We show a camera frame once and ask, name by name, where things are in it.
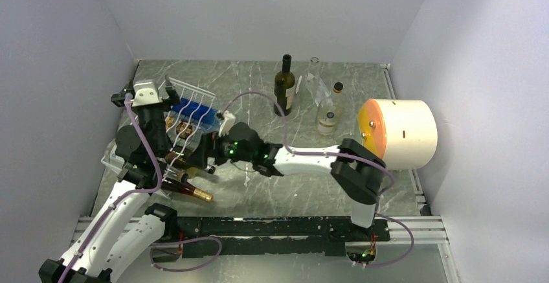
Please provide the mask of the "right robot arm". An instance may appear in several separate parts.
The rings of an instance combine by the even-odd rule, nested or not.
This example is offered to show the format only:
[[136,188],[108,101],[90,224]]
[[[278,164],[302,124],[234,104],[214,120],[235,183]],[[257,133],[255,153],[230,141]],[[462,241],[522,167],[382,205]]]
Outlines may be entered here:
[[216,166],[229,161],[248,162],[265,177],[329,174],[352,200],[350,234],[356,240],[365,240],[374,231],[381,183],[388,170],[382,159],[353,139],[326,148],[286,148],[262,140],[255,130],[239,122],[226,133],[202,135],[187,161],[205,168],[209,159]]

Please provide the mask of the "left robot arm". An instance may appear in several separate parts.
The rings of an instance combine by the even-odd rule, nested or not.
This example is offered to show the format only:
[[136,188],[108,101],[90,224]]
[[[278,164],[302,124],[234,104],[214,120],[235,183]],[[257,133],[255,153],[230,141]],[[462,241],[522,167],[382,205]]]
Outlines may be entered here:
[[124,160],[118,181],[79,239],[58,260],[44,261],[38,271],[42,282],[116,282],[151,244],[177,237],[176,210],[157,203],[124,232],[134,213],[160,189],[160,161],[174,145],[164,114],[181,98],[169,79],[164,86],[167,98],[151,80],[129,82],[112,95],[112,103],[125,107],[131,120],[115,137],[115,153]]

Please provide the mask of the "dark green wine bottle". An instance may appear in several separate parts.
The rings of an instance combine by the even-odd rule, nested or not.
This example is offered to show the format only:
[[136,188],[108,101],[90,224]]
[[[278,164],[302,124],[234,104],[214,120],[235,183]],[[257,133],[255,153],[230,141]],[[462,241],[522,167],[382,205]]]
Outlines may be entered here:
[[276,105],[273,106],[273,109],[274,113],[280,117],[290,114],[295,96],[296,80],[295,75],[291,72],[291,61],[290,54],[283,55],[282,70],[274,78],[274,95],[282,111],[279,111]]

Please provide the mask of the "gold foil wine bottle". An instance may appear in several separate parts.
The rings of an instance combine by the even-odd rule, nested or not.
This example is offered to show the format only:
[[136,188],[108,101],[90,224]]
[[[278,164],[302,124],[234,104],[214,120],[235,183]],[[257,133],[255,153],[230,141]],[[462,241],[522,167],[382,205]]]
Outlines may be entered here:
[[206,202],[212,202],[214,199],[212,194],[201,190],[188,182],[182,183],[179,181],[163,181],[161,188],[170,192],[192,196]]

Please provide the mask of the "clear amber liquor bottle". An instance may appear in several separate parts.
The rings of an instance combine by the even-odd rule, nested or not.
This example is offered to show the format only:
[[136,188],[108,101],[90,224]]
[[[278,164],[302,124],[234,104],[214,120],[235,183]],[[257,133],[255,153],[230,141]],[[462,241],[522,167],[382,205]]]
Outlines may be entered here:
[[317,110],[317,131],[322,135],[332,134],[342,115],[342,82],[336,82],[333,92],[319,103]]

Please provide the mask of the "clear bottle white label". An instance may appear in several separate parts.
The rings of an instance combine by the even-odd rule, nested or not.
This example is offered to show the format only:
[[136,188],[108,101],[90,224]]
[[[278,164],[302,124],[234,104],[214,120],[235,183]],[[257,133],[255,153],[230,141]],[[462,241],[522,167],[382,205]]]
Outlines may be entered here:
[[111,164],[123,164],[124,159],[119,157],[116,154],[116,149],[117,149],[116,142],[115,140],[112,140],[106,148],[105,160]]

